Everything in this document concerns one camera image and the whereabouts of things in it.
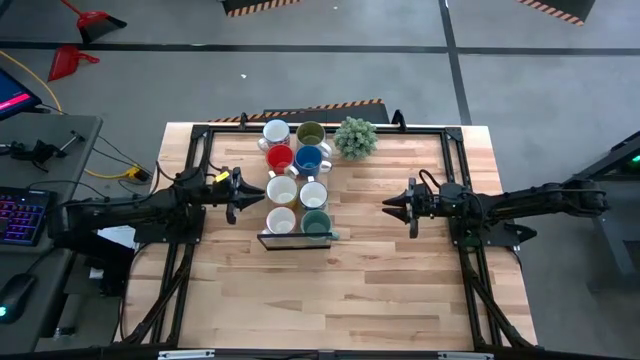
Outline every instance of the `computer mouse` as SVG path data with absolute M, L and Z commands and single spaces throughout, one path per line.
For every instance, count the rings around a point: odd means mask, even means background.
M 0 324 L 11 324 L 18 320 L 29 299 L 29 293 L 36 283 L 31 274 L 14 275 L 0 289 Z

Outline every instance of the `yellow black hazard stripe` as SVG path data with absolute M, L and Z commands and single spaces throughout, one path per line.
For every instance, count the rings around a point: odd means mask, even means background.
M 364 105 L 371 105 L 371 104 L 384 104 L 384 102 L 382 101 L 382 99 L 371 99 L 371 100 L 351 101 L 351 102 L 338 103 L 338 104 L 311 106 L 311 107 L 308 107 L 307 109 L 311 109 L 311 110 L 334 110 L 334 109 L 342 109 L 342 108 L 348 108 L 348 107 L 354 107 L 354 106 L 364 106 Z M 288 115 L 295 115 L 295 114 L 298 114 L 298 113 L 301 113 L 301 112 L 304 112 L 304 111 L 266 112 L 266 113 L 263 113 L 263 114 L 247 115 L 247 118 L 249 119 L 249 121 L 261 121 L 265 117 L 266 118 L 273 118 L 273 117 L 276 117 L 276 116 L 288 116 Z M 240 116 L 209 120 L 209 122 L 240 122 Z
M 537 0 L 516 0 L 521 4 L 530 6 L 534 9 L 537 9 L 539 11 L 542 11 L 544 13 L 546 13 L 547 15 L 551 15 L 554 17 L 557 17 L 558 19 L 564 20 L 570 24 L 573 25 L 577 25 L 577 26 L 582 26 L 584 25 L 584 21 L 580 20 L 579 17 L 571 15 L 567 12 L 564 12 L 562 10 L 558 10 L 556 8 L 554 8 L 553 6 L 549 6 L 547 4 L 544 4 L 541 1 L 537 1 Z
M 229 11 L 227 13 L 227 16 L 236 17 L 236 16 L 249 15 L 249 14 L 253 14 L 254 12 L 263 11 L 263 10 L 269 10 L 269 9 L 273 9 L 273 8 L 277 8 L 277 7 L 281 7 L 281 6 L 285 6 L 285 5 L 289 5 L 289 4 L 295 4 L 295 3 L 298 3 L 300 1 L 301 0 L 271 0 L 271 1 L 266 1 L 266 2 L 261 3 L 261 4 L 245 6 L 243 8 L 231 10 L 231 11 Z

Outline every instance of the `wooden table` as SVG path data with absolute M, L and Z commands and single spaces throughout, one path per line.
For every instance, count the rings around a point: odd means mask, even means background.
M 192 125 L 167 124 L 159 160 L 168 173 L 184 168 Z M 474 190 L 500 193 L 488 128 L 468 126 L 463 132 Z M 258 137 L 217 134 L 213 163 L 240 166 L 246 181 L 264 187 L 268 175 Z M 409 239 L 408 226 L 381 211 L 382 200 L 401 193 L 421 168 L 444 182 L 435 136 L 380 136 L 378 151 L 362 162 L 334 155 L 327 179 L 330 213 L 342 237 L 330 250 L 267 252 L 256 239 L 264 228 L 267 201 L 240 213 L 237 225 L 226 223 L 224 207 L 209 208 L 191 271 L 180 346 L 471 350 L 460 260 L 446 220 L 421 219 L 419 237 Z M 166 249 L 151 245 L 136 261 L 126 304 L 128 331 L 158 296 Z M 488 248 L 487 261 L 497 303 L 535 343 L 515 257 Z M 486 313 L 480 311 L 489 339 Z

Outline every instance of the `monitor screen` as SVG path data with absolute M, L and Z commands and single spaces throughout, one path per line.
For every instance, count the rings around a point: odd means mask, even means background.
M 29 89 L 0 69 L 0 121 L 41 103 Z

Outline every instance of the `concrete floor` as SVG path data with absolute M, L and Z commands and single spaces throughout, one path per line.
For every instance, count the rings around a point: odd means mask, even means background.
M 225 17 L 213 0 L 81 3 L 130 23 L 103 40 L 112 43 L 447 45 L 438 0 L 303 0 L 240 18 Z M 597 1 L 582 28 L 513 0 L 449 0 L 448 5 L 458 46 L 640 47 L 636 0 Z M 0 20 L 0 41 L 77 42 L 74 23 L 73 13 L 58 2 L 16 1 Z M 94 51 L 100 64 L 82 66 L 51 87 L 65 111 L 102 117 L 102 135 L 147 167 L 157 156 L 166 122 L 237 116 L 241 111 L 382 98 L 390 111 L 402 109 L 410 123 L 459 125 L 448 55 L 407 49 Z M 7 52 L 40 76 L 47 75 L 52 51 Z M 490 127 L 504 189 L 563 181 L 637 131 L 638 59 L 460 56 L 471 120 Z M 27 74 L 3 59 L 0 66 L 51 104 Z M 104 144 L 97 147 L 107 149 Z M 88 168 L 122 170 L 98 154 Z M 112 182 L 83 181 L 112 196 L 125 194 Z M 79 197 L 89 195 L 78 191 Z M 554 215 L 521 223 L 539 231 L 538 238 L 524 244 L 522 261 L 540 345 L 640 357 L 638 296 L 594 296 L 586 289 L 586 281 L 611 269 L 608 250 L 594 236 L 590 221 Z M 113 329 L 104 327 L 110 336 Z

